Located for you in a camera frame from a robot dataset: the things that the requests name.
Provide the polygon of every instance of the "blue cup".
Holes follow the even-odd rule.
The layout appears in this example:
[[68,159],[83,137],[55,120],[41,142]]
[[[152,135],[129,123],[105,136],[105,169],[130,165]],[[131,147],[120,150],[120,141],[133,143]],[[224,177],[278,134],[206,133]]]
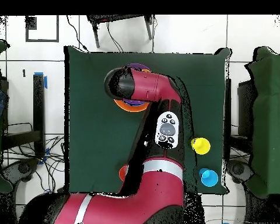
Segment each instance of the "blue cup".
[[219,180],[215,171],[206,168],[200,169],[199,177],[201,179],[201,183],[207,187],[215,186]]

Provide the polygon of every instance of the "red cup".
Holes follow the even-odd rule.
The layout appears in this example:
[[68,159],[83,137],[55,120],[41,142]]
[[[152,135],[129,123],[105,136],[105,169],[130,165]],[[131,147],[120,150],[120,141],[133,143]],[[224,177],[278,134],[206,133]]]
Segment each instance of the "red cup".
[[119,178],[124,181],[125,179],[125,174],[127,172],[128,166],[124,165],[120,170],[119,170]]

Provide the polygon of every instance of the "chair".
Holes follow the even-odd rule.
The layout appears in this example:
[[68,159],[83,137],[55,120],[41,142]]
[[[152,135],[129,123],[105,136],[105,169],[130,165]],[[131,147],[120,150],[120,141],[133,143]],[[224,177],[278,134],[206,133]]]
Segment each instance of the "chair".
[[99,43],[99,37],[97,35],[97,25],[100,23],[105,23],[105,22],[113,22],[116,20],[124,20],[124,19],[129,19],[129,18],[135,18],[135,17],[140,17],[144,16],[145,19],[145,24],[148,32],[148,37],[151,40],[152,39],[152,33],[151,33],[151,28],[149,25],[152,24],[152,15],[87,15],[88,21],[92,24],[92,29],[94,33],[94,37],[96,40],[96,47],[100,48],[100,43]]

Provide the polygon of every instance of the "orange plate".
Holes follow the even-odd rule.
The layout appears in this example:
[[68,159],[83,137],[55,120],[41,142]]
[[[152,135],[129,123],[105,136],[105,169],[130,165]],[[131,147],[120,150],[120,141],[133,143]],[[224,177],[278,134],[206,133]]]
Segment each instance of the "orange plate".
[[131,113],[138,113],[140,111],[144,111],[149,104],[149,102],[145,102],[143,105],[140,106],[129,106],[128,104],[125,104],[122,100],[114,100],[114,101],[118,107],[120,107],[125,111],[129,111]]

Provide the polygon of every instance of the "white rubber stripe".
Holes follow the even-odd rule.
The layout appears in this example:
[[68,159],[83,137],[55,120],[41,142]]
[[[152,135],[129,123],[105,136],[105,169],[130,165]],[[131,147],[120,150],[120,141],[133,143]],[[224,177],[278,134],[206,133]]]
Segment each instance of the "white rubber stripe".
[[174,162],[168,160],[149,160],[144,163],[144,173],[149,171],[162,170],[177,176],[181,181],[183,180],[183,170]]
[[87,194],[86,197],[84,198],[83,202],[80,205],[80,208],[79,208],[79,211],[76,216],[74,224],[83,224],[84,215],[85,215],[86,209],[87,209],[91,199],[92,199],[92,196]]

